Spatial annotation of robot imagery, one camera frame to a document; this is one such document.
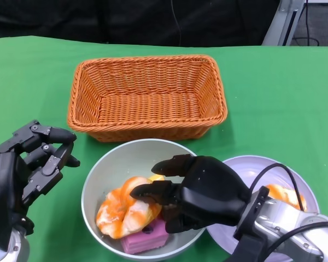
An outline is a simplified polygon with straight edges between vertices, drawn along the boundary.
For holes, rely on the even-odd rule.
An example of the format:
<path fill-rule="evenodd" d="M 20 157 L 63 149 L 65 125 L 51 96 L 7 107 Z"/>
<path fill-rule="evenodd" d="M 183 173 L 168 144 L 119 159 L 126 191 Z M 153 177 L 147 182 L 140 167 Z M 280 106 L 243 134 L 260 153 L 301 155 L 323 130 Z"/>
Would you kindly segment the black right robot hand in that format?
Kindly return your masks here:
<path fill-rule="evenodd" d="M 136 200 L 166 208 L 163 218 L 169 234 L 212 224 L 236 226 L 250 202 L 250 189 L 238 174 L 213 157 L 176 155 L 155 164 L 152 172 L 183 178 L 181 183 L 142 184 L 130 192 Z"/>

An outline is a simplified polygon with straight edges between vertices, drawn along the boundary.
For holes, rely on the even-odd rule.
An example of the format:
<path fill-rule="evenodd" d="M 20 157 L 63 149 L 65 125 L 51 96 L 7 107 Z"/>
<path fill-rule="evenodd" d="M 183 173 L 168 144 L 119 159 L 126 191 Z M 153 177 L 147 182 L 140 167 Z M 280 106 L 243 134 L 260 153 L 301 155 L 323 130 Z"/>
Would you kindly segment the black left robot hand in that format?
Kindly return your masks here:
<path fill-rule="evenodd" d="M 72 156 L 76 139 L 71 131 L 33 120 L 0 144 L 0 250 L 9 249 L 13 229 L 33 233 L 28 208 L 62 179 L 65 166 L 79 167 Z"/>

